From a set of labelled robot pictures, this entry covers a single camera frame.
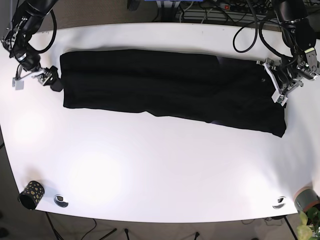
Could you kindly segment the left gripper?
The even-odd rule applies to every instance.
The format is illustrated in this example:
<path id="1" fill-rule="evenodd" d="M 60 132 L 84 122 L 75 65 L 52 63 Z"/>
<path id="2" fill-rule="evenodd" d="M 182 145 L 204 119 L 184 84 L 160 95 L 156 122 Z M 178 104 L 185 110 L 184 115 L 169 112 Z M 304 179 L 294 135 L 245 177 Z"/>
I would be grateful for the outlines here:
<path id="1" fill-rule="evenodd" d="M 281 106 L 287 103 L 288 95 L 293 90 L 304 86 L 304 79 L 314 81 L 320 77 L 320 62 L 315 48 L 309 48 L 291 60 L 266 58 L 257 64 L 263 66 L 269 75 L 274 86 L 271 98 Z"/>

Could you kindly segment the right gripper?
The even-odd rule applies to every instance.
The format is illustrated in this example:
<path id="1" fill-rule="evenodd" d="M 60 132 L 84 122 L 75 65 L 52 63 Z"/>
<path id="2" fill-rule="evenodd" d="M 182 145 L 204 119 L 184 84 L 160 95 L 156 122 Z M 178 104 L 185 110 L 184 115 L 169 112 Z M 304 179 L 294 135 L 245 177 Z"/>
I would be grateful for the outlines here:
<path id="1" fill-rule="evenodd" d="M 50 89 L 54 92 L 61 92 L 64 89 L 61 79 L 56 75 L 54 65 L 50 68 L 43 68 L 38 62 L 34 67 L 29 66 L 26 54 L 19 57 L 17 61 L 19 65 L 15 77 L 13 77 L 13 88 L 16 91 L 24 89 L 24 80 L 29 77 L 37 79 L 42 86 L 50 86 Z"/>

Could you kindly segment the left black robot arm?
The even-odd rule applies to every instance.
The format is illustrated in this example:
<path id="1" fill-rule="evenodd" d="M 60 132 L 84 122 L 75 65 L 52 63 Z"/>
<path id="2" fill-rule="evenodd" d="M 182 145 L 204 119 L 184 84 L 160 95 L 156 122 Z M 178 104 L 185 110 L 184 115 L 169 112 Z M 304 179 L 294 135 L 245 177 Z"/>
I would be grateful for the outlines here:
<path id="1" fill-rule="evenodd" d="M 317 36 L 302 0 L 273 0 L 271 4 L 273 13 L 259 20 L 252 3 L 247 2 L 253 16 L 254 40 L 260 39 L 270 52 L 280 58 L 279 61 L 266 58 L 257 64 L 264 67 L 273 83 L 273 102 L 284 106 L 288 94 L 303 86 L 302 79 L 314 81 L 320 76 L 320 63 L 315 48 Z M 263 36 L 264 24 L 273 18 L 277 18 L 283 42 L 290 49 L 291 56 L 279 53 Z"/>

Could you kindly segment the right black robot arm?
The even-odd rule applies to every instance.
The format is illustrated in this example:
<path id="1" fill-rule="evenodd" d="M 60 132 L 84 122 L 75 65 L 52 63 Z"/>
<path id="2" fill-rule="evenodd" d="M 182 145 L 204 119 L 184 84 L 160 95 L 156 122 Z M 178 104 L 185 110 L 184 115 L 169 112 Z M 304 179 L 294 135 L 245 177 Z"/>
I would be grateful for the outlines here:
<path id="1" fill-rule="evenodd" d="M 51 48 L 57 35 L 57 20 L 53 10 L 56 3 L 56 0 L 25 0 L 16 6 L 10 28 L 1 39 L 2 46 L 9 52 L 9 57 L 18 62 L 15 76 L 12 78 L 12 87 L 15 90 L 24 88 L 24 78 L 28 76 L 36 78 L 42 86 L 50 86 L 55 92 L 63 90 L 58 68 L 41 66 L 41 54 Z M 52 37 L 44 49 L 37 50 L 29 44 L 29 41 L 37 33 L 47 15 L 51 15 L 53 22 Z"/>

